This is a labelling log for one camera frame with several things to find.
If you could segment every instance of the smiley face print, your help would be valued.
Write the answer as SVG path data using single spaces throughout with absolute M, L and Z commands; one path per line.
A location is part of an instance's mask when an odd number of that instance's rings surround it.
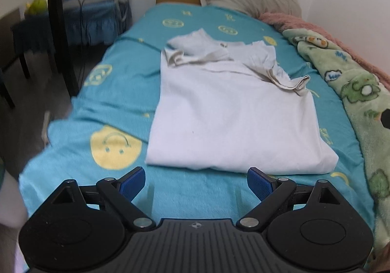
M 100 85 L 112 72 L 111 65 L 97 65 L 84 82 L 84 86 Z
M 172 29 L 178 29 L 184 26 L 184 22 L 177 19 L 165 19 L 163 20 L 163 25 Z
M 224 26 L 224 25 L 220 25 L 218 27 L 218 30 L 220 30 L 222 33 L 229 34 L 229 35 L 237 35 L 238 34 L 238 32 L 234 28 Z
M 142 141 L 109 125 L 92 134 L 91 153 L 106 170 L 121 170 L 133 164 L 141 153 Z

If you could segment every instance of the chair leg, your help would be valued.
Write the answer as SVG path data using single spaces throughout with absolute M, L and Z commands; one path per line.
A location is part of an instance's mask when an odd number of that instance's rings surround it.
M 20 64 L 22 65 L 23 73 L 25 74 L 26 79 L 30 78 L 29 68 L 27 67 L 26 58 L 24 54 L 19 55 Z
M 5 100 L 7 100 L 7 103 L 8 103 L 8 105 L 9 105 L 9 107 L 10 107 L 11 109 L 15 108 L 15 104 L 14 104 L 14 102 L 12 101 L 12 98 L 11 98 L 11 96 L 9 95 L 8 90 L 7 90 L 7 88 L 5 87 L 5 84 L 4 84 L 3 82 L 0 83 L 0 95 L 2 95 L 2 96 L 5 98 Z

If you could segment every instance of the dark floor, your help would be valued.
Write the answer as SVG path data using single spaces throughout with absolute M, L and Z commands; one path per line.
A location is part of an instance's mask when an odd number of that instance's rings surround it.
M 80 48 L 73 48 L 71 55 L 76 78 L 80 70 L 82 74 L 84 64 L 85 78 L 101 60 L 106 48 L 103 45 L 83 48 L 83 59 Z M 68 91 L 54 62 L 49 61 L 47 54 L 26 53 L 25 56 L 30 79 L 24 77 L 19 60 L 4 73 L 15 109 L 10 110 L 0 97 L 0 156 L 15 178 L 18 178 L 26 163 L 44 148 L 41 131 L 45 111 L 50 111 L 52 119 L 59 119 L 66 117 L 71 110 Z M 16 235 L 16 230 L 0 225 L 1 273 L 13 273 Z

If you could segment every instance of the pink blanket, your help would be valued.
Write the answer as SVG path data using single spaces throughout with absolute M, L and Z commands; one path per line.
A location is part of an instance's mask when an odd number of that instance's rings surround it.
M 342 41 L 334 38 L 331 34 L 326 32 L 322 27 L 319 27 L 313 23 L 305 22 L 300 18 L 284 13 L 264 13 L 259 17 L 259 20 L 272 25 L 280 33 L 289 29 L 307 29 L 321 34 L 328 40 L 340 46 L 342 50 L 350 54 L 351 57 L 365 70 L 378 76 L 380 82 L 386 87 L 386 89 L 390 90 L 390 76 L 388 74 L 367 62 Z

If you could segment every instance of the blue bedsheet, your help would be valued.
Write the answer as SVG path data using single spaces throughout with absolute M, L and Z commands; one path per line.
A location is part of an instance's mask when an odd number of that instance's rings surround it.
M 162 217 L 236 221 L 258 204 L 244 174 L 144 163 L 159 100 L 160 51 L 168 39 L 200 28 L 217 40 L 264 40 L 275 45 L 278 62 L 290 76 L 311 76 L 307 86 L 314 97 L 321 135 L 339 162 L 330 174 L 290 178 L 302 184 L 328 179 L 373 228 L 373 200 L 359 142 L 332 88 L 267 24 L 235 11 L 185 4 L 160 4 L 149 10 L 107 50 L 72 100 L 70 117 L 51 123 L 50 146 L 20 176 L 29 213 L 64 179 L 90 185 L 104 177 L 119 178 L 135 166 L 145 168 L 146 186 L 133 202 L 157 222 Z

